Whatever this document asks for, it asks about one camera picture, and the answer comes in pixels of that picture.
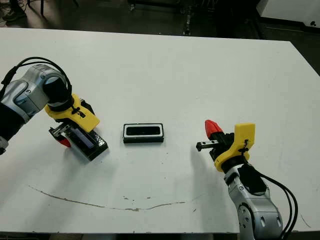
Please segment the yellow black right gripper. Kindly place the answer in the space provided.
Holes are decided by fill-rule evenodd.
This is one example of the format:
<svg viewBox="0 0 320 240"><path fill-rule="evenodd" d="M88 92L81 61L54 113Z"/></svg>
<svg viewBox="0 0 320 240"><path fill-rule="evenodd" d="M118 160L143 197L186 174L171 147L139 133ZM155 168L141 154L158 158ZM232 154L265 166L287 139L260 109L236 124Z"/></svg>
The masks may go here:
<svg viewBox="0 0 320 240"><path fill-rule="evenodd" d="M206 120L204 127L208 141L198 142L196 149L199 152L210 149L209 154L217 171L226 173L232 167L249 160L249 150L255 143L254 123L238 123L231 133L225 133L212 120Z"/></svg>

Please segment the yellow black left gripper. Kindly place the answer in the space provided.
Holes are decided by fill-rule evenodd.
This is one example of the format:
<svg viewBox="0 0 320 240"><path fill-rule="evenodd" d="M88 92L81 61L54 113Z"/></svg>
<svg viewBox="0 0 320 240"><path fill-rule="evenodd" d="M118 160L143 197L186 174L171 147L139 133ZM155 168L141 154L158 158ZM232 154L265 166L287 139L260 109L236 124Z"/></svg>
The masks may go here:
<svg viewBox="0 0 320 240"><path fill-rule="evenodd" d="M99 123L100 120L88 108L82 105L84 102L75 93L71 94L71 106L64 110L53 110L47 104L44 107L45 112L55 121L62 123L57 128L51 128L50 134L62 145L67 148L71 147L70 141L65 138L62 133L70 130L71 127L79 127L86 133L91 132Z"/></svg>

